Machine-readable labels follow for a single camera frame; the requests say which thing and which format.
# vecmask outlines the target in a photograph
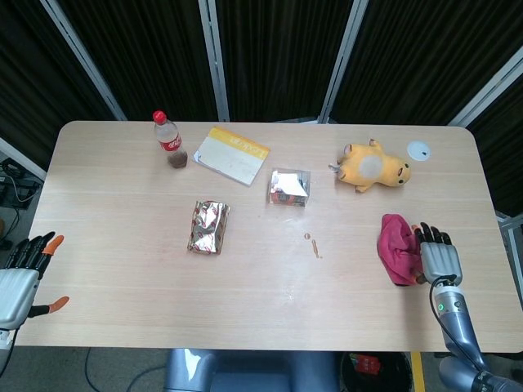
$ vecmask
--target bottle label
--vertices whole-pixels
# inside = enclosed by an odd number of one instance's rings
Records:
[[[163,143],[162,141],[159,142],[162,146],[162,149],[165,151],[173,152],[180,148],[181,146],[181,137],[180,134],[177,134],[177,137],[174,138],[173,141],[168,141],[167,143]]]

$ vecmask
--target bottle cap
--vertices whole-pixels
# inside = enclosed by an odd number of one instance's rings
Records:
[[[162,110],[156,110],[153,113],[153,120],[158,125],[163,125],[167,121],[167,116]]]

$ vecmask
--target robotic hand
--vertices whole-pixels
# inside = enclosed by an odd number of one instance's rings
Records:
[[[23,240],[13,249],[7,263],[0,269],[0,377],[5,372],[13,351],[16,335],[28,317],[56,312],[69,298],[61,297],[51,305],[33,306],[38,285],[55,250],[64,240],[53,238],[54,232]],[[15,331],[12,341],[10,331]]]
[[[458,287],[463,273],[449,235],[426,223],[421,226],[414,226],[414,233],[421,244],[423,273],[431,284],[432,313],[443,330],[447,349],[454,355],[441,360],[441,380],[447,388],[458,392],[523,392],[523,385],[489,372],[465,296]]]

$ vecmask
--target red towel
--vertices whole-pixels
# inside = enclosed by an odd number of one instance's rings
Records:
[[[395,284],[414,285],[416,277],[423,272],[418,240],[400,215],[383,216],[378,254]]]

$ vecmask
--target yellow stuffed animal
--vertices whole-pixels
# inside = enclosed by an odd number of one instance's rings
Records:
[[[386,155],[382,146],[371,139],[369,145],[346,145],[345,156],[337,161],[337,178],[356,185],[364,192],[374,183],[400,186],[410,179],[410,166],[400,158]]]

